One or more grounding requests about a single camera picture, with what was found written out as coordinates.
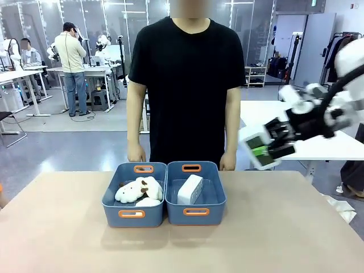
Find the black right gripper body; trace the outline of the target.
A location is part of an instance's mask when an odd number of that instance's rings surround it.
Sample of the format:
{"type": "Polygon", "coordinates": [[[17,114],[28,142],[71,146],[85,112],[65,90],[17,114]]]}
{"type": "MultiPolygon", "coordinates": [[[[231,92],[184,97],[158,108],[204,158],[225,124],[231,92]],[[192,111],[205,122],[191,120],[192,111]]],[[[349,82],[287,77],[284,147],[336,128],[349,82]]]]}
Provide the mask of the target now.
{"type": "Polygon", "coordinates": [[[316,136],[332,138],[334,131],[326,125],[324,115],[319,111],[319,107],[314,107],[310,112],[295,114],[293,109],[286,110],[288,123],[293,129],[294,140],[307,140],[316,136]]]}

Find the white plush sheep toy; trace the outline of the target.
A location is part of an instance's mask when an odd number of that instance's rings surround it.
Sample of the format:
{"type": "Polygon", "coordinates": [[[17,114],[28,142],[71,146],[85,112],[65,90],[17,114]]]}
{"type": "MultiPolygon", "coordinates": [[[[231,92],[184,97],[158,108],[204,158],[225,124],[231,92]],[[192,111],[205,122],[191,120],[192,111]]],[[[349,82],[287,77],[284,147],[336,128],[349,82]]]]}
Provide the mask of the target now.
{"type": "Polygon", "coordinates": [[[161,201],[163,198],[163,189],[158,181],[152,177],[138,177],[136,182],[140,185],[140,191],[143,195],[154,200],[161,201]]]}
{"type": "Polygon", "coordinates": [[[115,193],[115,200],[122,203],[132,203],[143,196],[142,184],[137,181],[131,181],[122,186],[115,193]]]}
{"type": "Polygon", "coordinates": [[[153,207],[153,206],[158,206],[160,204],[161,204],[160,200],[146,197],[146,198],[138,201],[135,204],[135,207],[153,207]]]}

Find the person's right forearm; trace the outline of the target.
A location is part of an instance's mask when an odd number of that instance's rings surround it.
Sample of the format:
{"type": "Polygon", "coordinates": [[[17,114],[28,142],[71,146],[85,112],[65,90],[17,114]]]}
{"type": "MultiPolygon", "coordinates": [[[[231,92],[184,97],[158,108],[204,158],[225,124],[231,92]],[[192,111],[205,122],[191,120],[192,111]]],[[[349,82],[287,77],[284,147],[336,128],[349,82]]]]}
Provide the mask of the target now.
{"type": "Polygon", "coordinates": [[[139,127],[146,90],[145,85],[129,81],[127,91],[127,140],[129,146],[139,144],[139,127]]]}

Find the person's left forearm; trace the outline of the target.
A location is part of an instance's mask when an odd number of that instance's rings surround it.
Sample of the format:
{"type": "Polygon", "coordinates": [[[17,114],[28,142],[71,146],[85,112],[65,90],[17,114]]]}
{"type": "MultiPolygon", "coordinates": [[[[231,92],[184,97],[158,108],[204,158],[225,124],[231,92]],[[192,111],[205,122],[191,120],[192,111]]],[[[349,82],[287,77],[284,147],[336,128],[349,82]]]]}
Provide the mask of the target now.
{"type": "Polygon", "coordinates": [[[238,146],[238,130],[240,124],[241,89],[227,91],[225,106],[226,152],[235,154],[238,146]]]}

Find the person's left hand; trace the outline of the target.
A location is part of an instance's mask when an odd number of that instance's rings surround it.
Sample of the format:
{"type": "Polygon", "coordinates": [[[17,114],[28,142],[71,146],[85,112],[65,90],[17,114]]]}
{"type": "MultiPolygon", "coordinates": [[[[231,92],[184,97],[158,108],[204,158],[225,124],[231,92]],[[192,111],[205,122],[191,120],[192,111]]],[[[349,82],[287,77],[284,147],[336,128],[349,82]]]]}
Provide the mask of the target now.
{"type": "Polygon", "coordinates": [[[226,151],[220,160],[220,171],[234,171],[236,167],[236,152],[226,151]]]}

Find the person's right hand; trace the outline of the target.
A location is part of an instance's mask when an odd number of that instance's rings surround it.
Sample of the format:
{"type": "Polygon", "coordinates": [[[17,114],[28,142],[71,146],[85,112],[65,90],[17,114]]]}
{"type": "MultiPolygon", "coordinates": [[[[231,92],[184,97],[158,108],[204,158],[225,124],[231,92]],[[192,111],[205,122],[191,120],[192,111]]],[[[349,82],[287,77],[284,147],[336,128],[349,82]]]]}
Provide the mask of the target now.
{"type": "Polygon", "coordinates": [[[128,143],[127,158],[129,162],[146,162],[146,153],[139,143],[128,143]]]}

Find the white side table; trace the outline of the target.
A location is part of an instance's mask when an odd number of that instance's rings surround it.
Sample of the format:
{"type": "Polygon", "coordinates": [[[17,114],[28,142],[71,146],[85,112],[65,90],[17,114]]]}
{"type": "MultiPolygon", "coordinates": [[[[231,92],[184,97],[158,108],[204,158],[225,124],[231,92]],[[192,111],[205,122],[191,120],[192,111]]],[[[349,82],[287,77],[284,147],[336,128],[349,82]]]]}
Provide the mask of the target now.
{"type": "MultiPolygon", "coordinates": [[[[247,150],[243,140],[258,131],[259,126],[274,118],[287,121],[286,110],[288,108],[289,106],[285,102],[280,101],[241,101],[240,118],[245,127],[239,130],[239,146],[247,150]]],[[[281,161],[307,161],[305,177],[309,181],[313,180],[318,161],[364,160],[364,144],[342,131],[337,131],[336,136],[330,139],[316,136],[305,141],[298,141],[295,143],[295,150],[294,154],[281,158],[281,161]]]]}

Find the white shoe rack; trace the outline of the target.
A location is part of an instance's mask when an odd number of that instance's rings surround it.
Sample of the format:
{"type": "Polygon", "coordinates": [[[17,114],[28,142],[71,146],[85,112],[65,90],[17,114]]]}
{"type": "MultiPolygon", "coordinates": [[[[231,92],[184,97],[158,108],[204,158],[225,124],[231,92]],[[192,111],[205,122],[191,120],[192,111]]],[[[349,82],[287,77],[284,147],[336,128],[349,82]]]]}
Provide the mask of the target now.
{"type": "Polygon", "coordinates": [[[264,87],[265,78],[267,74],[267,67],[263,66],[250,66],[245,67],[245,78],[246,84],[245,87],[264,87]]]}

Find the black clothing rack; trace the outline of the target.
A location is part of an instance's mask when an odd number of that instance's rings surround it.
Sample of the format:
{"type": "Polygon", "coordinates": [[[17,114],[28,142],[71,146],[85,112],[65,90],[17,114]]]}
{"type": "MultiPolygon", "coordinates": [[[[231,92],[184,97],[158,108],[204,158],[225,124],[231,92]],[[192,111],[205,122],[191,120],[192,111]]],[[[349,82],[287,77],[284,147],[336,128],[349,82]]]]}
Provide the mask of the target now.
{"type": "Polygon", "coordinates": [[[362,38],[363,35],[359,32],[336,32],[327,46],[327,56],[325,59],[325,76],[323,83],[325,85],[333,84],[337,81],[337,71],[335,67],[335,59],[337,54],[346,45],[362,38]]]}

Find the crumpled white cloth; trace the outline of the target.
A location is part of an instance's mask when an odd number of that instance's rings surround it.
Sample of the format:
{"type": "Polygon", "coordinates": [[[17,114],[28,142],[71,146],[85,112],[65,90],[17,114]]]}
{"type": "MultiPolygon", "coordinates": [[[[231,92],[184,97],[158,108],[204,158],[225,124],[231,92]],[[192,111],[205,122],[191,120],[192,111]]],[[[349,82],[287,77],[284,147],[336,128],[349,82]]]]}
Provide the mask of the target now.
{"type": "Polygon", "coordinates": [[[355,209],[347,202],[336,200],[328,195],[322,194],[326,201],[335,208],[336,212],[345,220],[347,224],[350,224],[354,217],[357,215],[355,209]]]}

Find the person in black t-shirt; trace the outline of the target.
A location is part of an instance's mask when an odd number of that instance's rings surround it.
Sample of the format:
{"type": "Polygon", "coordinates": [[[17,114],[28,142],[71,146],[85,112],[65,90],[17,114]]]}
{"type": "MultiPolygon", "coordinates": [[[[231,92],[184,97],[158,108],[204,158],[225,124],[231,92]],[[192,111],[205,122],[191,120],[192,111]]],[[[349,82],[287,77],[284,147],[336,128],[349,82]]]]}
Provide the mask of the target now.
{"type": "Polygon", "coordinates": [[[139,127],[146,161],[209,161],[219,168],[227,91],[246,82],[234,30],[198,17],[148,25],[137,34],[129,80],[147,88],[139,127]]]}

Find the black light stand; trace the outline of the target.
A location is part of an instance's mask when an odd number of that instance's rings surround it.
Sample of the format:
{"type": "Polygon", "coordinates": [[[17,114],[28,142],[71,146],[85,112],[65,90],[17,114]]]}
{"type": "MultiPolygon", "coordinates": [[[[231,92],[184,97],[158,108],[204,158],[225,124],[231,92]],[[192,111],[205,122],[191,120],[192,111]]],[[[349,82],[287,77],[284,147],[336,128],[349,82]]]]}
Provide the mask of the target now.
{"type": "Polygon", "coordinates": [[[121,67],[122,67],[122,82],[123,86],[127,88],[127,80],[126,80],[126,71],[125,71],[125,60],[124,60],[124,51],[123,51],[123,43],[122,43],[123,36],[120,35],[117,37],[117,42],[119,44],[119,50],[120,50],[120,58],[121,58],[121,67]]]}

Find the black step stool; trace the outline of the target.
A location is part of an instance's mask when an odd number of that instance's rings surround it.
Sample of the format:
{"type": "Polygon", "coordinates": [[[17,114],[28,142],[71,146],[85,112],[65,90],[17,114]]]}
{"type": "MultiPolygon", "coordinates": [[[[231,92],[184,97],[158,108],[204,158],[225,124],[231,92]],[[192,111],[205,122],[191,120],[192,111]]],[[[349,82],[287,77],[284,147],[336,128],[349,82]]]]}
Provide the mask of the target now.
{"type": "Polygon", "coordinates": [[[91,103],[93,111],[106,111],[109,108],[109,104],[107,102],[107,91],[105,89],[92,91],[91,103]]]}

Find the white workshop desk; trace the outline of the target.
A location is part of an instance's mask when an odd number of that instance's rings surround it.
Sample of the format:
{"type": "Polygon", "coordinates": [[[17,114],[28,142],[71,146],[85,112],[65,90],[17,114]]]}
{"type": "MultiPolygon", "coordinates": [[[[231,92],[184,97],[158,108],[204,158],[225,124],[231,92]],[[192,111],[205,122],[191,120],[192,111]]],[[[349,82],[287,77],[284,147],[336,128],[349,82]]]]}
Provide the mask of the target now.
{"type": "MultiPolygon", "coordinates": [[[[102,66],[96,66],[96,67],[90,67],[88,65],[84,65],[85,67],[85,77],[88,78],[104,78],[106,91],[107,91],[107,103],[108,108],[104,111],[105,113],[108,113],[114,108],[113,102],[117,102],[119,100],[119,94],[117,91],[119,90],[118,81],[117,81],[117,67],[120,66],[120,64],[116,65],[102,65],[102,66]]],[[[64,73],[62,70],[62,67],[56,67],[56,68],[47,68],[47,72],[54,72],[56,75],[56,78],[59,81],[60,89],[61,89],[61,97],[63,99],[64,104],[64,110],[68,111],[68,99],[66,90],[64,87],[64,73]]]]}
{"type": "Polygon", "coordinates": [[[32,80],[34,80],[34,75],[39,75],[40,79],[42,81],[42,88],[45,94],[45,98],[41,101],[47,100],[49,98],[52,98],[52,96],[47,95],[47,91],[45,89],[44,81],[42,79],[42,72],[40,70],[16,70],[16,71],[7,71],[0,73],[0,87],[5,86],[7,84],[13,84],[14,82],[22,83],[23,81],[26,82],[28,92],[32,98],[33,101],[33,107],[34,107],[34,114],[41,114],[38,102],[35,97],[35,92],[32,84],[32,80]]]}

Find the standing man in cream shirt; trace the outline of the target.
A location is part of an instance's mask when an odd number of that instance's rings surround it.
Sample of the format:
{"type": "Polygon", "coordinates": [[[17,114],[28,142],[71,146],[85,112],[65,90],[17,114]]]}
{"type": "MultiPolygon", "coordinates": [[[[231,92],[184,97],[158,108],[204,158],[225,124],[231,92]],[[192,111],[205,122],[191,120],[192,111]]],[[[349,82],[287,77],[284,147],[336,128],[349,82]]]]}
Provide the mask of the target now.
{"type": "Polygon", "coordinates": [[[76,26],[73,23],[65,22],[63,24],[62,33],[55,37],[55,47],[64,73],[69,116],[74,117],[76,111],[79,112],[79,116],[90,114],[86,105],[86,83],[82,62],[86,57],[86,50],[78,39],[76,26]]]}

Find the seated person in grey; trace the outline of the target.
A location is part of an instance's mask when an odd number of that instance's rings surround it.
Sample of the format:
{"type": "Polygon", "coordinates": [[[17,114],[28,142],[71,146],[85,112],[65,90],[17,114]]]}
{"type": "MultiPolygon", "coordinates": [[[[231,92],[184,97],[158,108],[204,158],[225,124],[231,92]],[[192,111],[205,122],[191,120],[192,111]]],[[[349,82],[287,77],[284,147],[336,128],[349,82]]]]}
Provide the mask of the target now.
{"type": "MultiPolygon", "coordinates": [[[[40,53],[37,49],[31,46],[31,41],[28,38],[21,39],[20,48],[21,62],[24,68],[42,65],[42,58],[40,53]]],[[[37,102],[40,102],[41,97],[45,96],[45,94],[41,92],[42,81],[39,75],[34,75],[34,80],[32,80],[32,84],[34,86],[36,100],[37,102]]]]}

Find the black folding chair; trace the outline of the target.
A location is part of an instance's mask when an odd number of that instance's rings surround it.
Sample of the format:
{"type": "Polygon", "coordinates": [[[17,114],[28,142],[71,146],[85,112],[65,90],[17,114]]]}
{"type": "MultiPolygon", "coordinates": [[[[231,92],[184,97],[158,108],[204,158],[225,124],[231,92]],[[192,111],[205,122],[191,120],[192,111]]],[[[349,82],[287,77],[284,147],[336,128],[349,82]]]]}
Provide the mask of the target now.
{"type": "Polygon", "coordinates": [[[17,140],[15,140],[15,141],[13,141],[13,142],[11,142],[10,144],[6,144],[5,143],[5,139],[4,139],[4,135],[5,134],[12,134],[11,132],[5,132],[5,131],[3,131],[2,129],[1,129],[1,126],[0,126],[0,140],[1,140],[1,142],[2,142],[2,144],[6,147],[6,148],[9,148],[9,147],[11,147],[11,146],[13,146],[14,144],[16,144],[16,143],[18,143],[18,142],[20,142],[21,140],[23,140],[24,138],[26,138],[27,137],[27,133],[23,130],[23,128],[21,127],[21,125],[20,125],[20,123],[18,122],[18,120],[17,120],[17,118],[15,117],[15,115],[12,113],[12,112],[10,112],[10,111],[0,111],[0,123],[4,120],[4,119],[6,119],[6,118],[12,118],[14,121],[15,121],[15,124],[16,125],[18,125],[18,127],[19,127],[19,129],[20,129],[20,132],[18,132],[18,133],[13,133],[13,134],[20,134],[20,133],[22,133],[23,134],[23,136],[21,136],[20,138],[18,138],[17,140]]]}

